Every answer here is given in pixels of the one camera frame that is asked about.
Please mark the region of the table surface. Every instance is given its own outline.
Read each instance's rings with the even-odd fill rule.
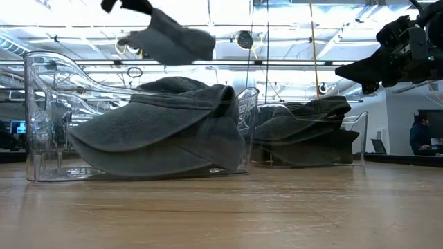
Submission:
[[[182,181],[29,183],[0,165],[1,249],[441,248],[443,169],[258,169]]]

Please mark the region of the computer monitor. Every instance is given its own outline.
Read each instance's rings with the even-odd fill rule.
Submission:
[[[11,134],[25,134],[26,122],[24,120],[12,120],[10,123]]]
[[[371,139],[372,146],[374,146],[374,150],[376,154],[386,155],[386,148],[381,139]]]

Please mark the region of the man in dark jacket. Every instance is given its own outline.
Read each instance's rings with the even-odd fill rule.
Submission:
[[[415,116],[415,122],[410,128],[409,144],[414,155],[421,155],[421,149],[431,148],[431,137],[428,131],[429,121],[424,114]]]

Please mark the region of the desk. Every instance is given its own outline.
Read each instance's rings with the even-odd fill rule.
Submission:
[[[443,170],[258,169],[183,181],[29,183],[0,165],[1,249],[441,248]]]

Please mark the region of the ceiling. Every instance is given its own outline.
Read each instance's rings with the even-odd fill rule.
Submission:
[[[216,36],[214,60],[288,61],[282,66],[247,69],[256,72],[254,77],[258,82],[266,82],[266,75],[263,76],[263,73],[267,71],[269,81],[286,82],[285,84],[298,87],[297,96],[303,95],[302,93],[306,96],[306,89],[313,86],[316,77],[329,86],[338,86],[343,82],[343,79],[335,76],[333,66],[322,68],[325,72],[317,73],[316,76],[311,63],[314,60],[314,51],[316,59],[322,63],[363,59],[379,47],[375,35],[386,23],[401,15],[410,15],[412,18],[418,15],[409,0],[312,1],[315,42],[312,39],[309,0],[150,0],[154,7],[160,8],[180,24],[207,30]],[[117,46],[116,41],[130,31],[146,28],[150,18],[120,9],[119,6],[115,6],[107,14],[101,9],[100,3],[101,0],[2,1],[0,60],[21,60],[23,53],[31,50],[54,51],[76,61],[140,59],[129,50],[122,53],[123,48]],[[241,30],[251,31],[253,34],[255,53],[241,49],[236,44],[235,37]],[[3,62],[2,68],[5,72],[23,72],[23,67],[8,66],[5,63]],[[214,68],[219,69],[215,76]],[[143,69],[146,78],[142,77],[137,81],[145,82],[160,77],[159,75],[164,76],[166,71],[183,75],[185,71],[196,70],[191,74],[199,75],[202,79],[212,78],[214,83],[220,83],[228,81],[225,79],[232,79],[232,75],[235,75],[233,71],[246,70],[245,67],[241,69],[237,66],[236,70],[233,68],[235,66],[225,69],[217,66],[168,70],[163,67],[161,70],[146,68]],[[206,72],[207,69],[212,70],[212,73],[195,73]],[[91,77],[98,82],[121,85],[131,80],[122,80],[126,76],[118,76],[121,71],[117,72],[109,66],[99,69],[93,66],[90,70],[93,71],[90,73]],[[346,82],[347,89],[354,85]],[[312,90],[309,93],[311,95],[316,92],[315,89]]]

